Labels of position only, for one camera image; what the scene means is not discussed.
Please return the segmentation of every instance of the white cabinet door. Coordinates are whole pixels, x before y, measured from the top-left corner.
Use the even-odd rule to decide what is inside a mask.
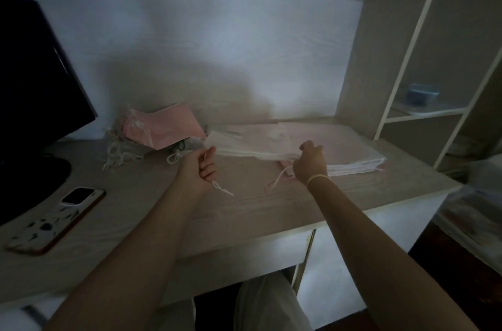
[[[445,197],[446,194],[416,198],[365,213],[408,252]],[[328,226],[315,233],[298,301],[313,329],[366,308]]]

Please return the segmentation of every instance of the hand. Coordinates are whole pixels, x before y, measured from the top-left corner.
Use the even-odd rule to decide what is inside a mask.
[[[212,181],[216,179],[217,171],[214,164],[216,147],[192,151],[181,159],[176,181],[179,182],[190,195],[196,199],[201,198],[213,187]]]
[[[314,175],[328,175],[328,168],[322,155],[322,146],[315,146],[312,141],[306,141],[300,146],[302,155],[300,159],[293,162],[293,172],[295,177],[307,184],[307,180]]]

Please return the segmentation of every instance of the desk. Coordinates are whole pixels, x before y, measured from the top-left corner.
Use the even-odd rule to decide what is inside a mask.
[[[147,214],[176,174],[177,166],[167,165],[164,151],[104,172],[102,161],[95,157],[99,144],[79,141],[54,145],[55,156],[71,162],[70,177],[47,200],[0,227],[3,245],[73,188],[86,186],[107,192],[46,255],[0,251],[0,304],[19,306],[47,293],[70,291]],[[333,178],[362,210],[446,195],[459,187],[384,140],[368,144],[387,157],[385,171]],[[217,156],[216,163],[218,182],[235,197],[215,189],[200,203],[180,247],[163,303],[299,264],[305,260],[311,231],[325,224],[300,183],[281,182],[271,193],[264,192],[264,185],[281,170],[277,162]]]

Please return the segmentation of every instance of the wooden desk surface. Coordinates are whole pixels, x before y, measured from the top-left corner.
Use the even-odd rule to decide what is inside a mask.
[[[333,178],[362,210],[459,188],[457,182],[384,140],[368,144],[387,157],[385,171]],[[55,146],[56,156],[71,162],[71,176],[46,201],[0,227],[0,243],[4,245],[13,233],[41,217],[73,188],[85,186],[107,192],[104,200],[46,255],[31,257],[0,251],[0,303],[76,286],[147,214],[177,170],[167,165],[166,153],[159,151],[142,162],[103,172],[102,162],[96,157],[102,155],[102,149],[102,142],[92,141]],[[234,157],[216,160],[218,183],[235,197],[215,189],[200,203],[179,258],[309,230],[323,223],[317,205],[300,183],[285,181],[270,194],[264,192],[264,185],[281,170],[277,162]]]

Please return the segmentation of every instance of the monitor screen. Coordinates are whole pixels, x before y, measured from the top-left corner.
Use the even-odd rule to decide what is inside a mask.
[[[0,161],[43,147],[96,116],[40,6],[0,0]]]

